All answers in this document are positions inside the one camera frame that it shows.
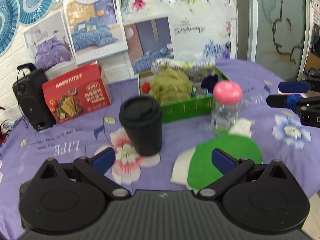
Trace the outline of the floral oven mitt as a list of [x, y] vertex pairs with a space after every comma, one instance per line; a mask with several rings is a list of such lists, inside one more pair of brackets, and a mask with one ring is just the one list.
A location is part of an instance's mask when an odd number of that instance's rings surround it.
[[200, 84], [205, 78], [215, 75], [215, 61], [178, 61], [169, 58], [156, 59], [151, 66], [153, 74], [166, 69], [181, 70], [192, 83]]

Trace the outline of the green mesh bath sponge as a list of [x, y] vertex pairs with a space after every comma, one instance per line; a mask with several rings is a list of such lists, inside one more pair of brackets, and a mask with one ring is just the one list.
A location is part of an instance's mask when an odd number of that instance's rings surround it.
[[150, 94], [160, 104], [188, 100], [193, 83], [179, 69], [167, 68], [156, 74], [150, 83]]

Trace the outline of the green white bath mitt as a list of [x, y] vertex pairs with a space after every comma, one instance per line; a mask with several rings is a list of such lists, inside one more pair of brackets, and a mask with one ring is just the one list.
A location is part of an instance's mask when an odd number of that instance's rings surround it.
[[227, 134], [181, 152], [174, 162], [170, 182], [199, 191], [234, 169], [239, 159], [262, 164], [262, 152], [251, 139], [253, 124], [253, 120], [240, 118]]

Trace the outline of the pink lid plastic jar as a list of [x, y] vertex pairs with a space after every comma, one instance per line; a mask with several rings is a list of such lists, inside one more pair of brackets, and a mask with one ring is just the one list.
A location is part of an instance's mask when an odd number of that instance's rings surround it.
[[222, 80], [213, 89], [212, 131], [227, 133], [236, 123], [242, 101], [242, 88], [236, 82]]

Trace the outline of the cartoon painted door panel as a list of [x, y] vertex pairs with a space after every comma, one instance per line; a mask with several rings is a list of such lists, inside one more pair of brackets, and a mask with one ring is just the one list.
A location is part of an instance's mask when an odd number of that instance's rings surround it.
[[305, 51], [306, 0], [248, 0], [248, 5], [248, 59], [296, 80]]

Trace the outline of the purple floral tablecloth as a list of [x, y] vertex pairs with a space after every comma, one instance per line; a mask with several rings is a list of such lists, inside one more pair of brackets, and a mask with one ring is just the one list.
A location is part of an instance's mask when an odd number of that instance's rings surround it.
[[[319, 191], [319, 129], [301, 126], [287, 109], [268, 107], [266, 97], [276, 93], [281, 79], [263, 66], [244, 60], [219, 60], [217, 67], [244, 91], [241, 117], [252, 122], [251, 138], [260, 148], [263, 161], [282, 160], [308, 197]], [[120, 128], [117, 119], [121, 103], [138, 92], [137, 80], [110, 85], [109, 107], [37, 132], [19, 120], [1, 147], [1, 234], [18, 239], [23, 233], [18, 212], [19, 188], [33, 178], [47, 158], [61, 163], [112, 146], [111, 133]], [[171, 182], [174, 162], [179, 154], [213, 138], [210, 116], [169, 122], [163, 125], [163, 146], [159, 158], [145, 160], [126, 176], [130, 191], [185, 190], [184, 184]]]

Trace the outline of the black lidded coffee cup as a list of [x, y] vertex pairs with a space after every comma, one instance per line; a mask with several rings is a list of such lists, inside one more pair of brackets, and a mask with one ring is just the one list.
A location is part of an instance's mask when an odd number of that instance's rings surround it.
[[150, 96], [134, 96], [122, 103], [119, 121], [137, 153], [144, 157], [162, 148], [162, 109]]

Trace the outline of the red cracker box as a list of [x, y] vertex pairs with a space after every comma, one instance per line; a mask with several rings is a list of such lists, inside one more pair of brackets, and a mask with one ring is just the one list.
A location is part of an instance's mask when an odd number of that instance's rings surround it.
[[58, 124], [111, 105], [104, 71], [97, 61], [47, 81], [42, 90]]

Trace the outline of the dark purple scrunchie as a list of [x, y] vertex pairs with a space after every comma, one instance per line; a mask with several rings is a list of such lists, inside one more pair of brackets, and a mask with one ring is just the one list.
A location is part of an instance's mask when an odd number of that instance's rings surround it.
[[215, 85], [219, 81], [219, 76], [218, 75], [211, 75], [206, 78], [204, 78], [201, 82], [201, 88], [202, 89], [207, 89], [208, 92], [212, 93], [214, 90]]

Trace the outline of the green white cardboard box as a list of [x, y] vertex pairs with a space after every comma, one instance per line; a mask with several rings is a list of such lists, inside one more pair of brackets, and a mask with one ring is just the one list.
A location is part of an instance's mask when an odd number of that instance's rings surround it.
[[[218, 75], [219, 81], [227, 80], [230, 81], [219, 68], [215, 67], [215, 74]], [[138, 94], [143, 95], [142, 84], [145, 82], [151, 82], [154, 78], [153, 73], [148, 70], [140, 72], [138, 74]], [[212, 94], [207, 96], [194, 97], [188, 100], [175, 101], [170, 103], [164, 103], [161, 105], [162, 109], [162, 122], [174, 122], [201, 115], [208, 115], [212, 113], [212, 109], [215, 106], [215, 99]]]

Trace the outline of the red pompom ball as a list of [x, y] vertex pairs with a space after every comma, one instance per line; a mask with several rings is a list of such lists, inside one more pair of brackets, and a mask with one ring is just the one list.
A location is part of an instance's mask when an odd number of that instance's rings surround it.
[[143, 94], [149, 94], [151, 87], [149, 82], [145, 82], [141, 85], [140, 90], [142, 91]]

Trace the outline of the black speaker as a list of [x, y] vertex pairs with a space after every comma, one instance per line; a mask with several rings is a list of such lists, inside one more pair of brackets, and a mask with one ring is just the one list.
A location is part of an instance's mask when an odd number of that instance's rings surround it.
[[12, 85], [18, 105], [23, 115], [36, 131], [53, 127], [56, 120], [46, 104], [42, 85], [48, 82], [43, 69], [34, 64], [26, 63], [17, 67], [18, 71], [27, 69], [29, 74], [17, 77]]

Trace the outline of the floral white bedding package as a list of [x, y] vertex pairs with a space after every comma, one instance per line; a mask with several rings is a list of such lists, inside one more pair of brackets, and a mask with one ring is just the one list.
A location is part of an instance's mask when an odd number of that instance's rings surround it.
[[236, 0], [120, 0], [124, 23], [166, 17], [178, 60], [236, 57]]

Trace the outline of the purple bedding poster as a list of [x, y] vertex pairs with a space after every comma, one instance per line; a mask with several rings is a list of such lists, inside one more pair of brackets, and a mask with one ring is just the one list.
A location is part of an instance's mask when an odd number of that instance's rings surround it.
[[30, 62], [53, 79], [77, 68], [62, 11], [40, 20], [23, 32]]

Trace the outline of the blue bedding poster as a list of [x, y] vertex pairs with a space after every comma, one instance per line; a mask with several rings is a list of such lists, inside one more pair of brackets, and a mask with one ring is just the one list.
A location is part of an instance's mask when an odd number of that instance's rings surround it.
[[118, 0], [63, 3], [66, 28], [77, 65], [98, 61], [128, 50]]

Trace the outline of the striped bedding poster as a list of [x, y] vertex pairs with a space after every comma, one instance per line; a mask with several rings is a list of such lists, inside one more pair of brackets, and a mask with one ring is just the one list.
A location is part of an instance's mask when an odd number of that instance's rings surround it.
[[167, 16], [127, 24], [124, 30], [135, 75], [150, 70], [156, 59], [174, 57]]

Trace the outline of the blue paper fan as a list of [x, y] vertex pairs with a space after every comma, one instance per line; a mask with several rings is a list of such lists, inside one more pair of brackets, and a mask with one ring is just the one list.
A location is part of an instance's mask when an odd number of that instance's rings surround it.
[[0, 51], [3, 55], [11, 46], [20, 22], [20, 4], [18, 0], [1, 0]]

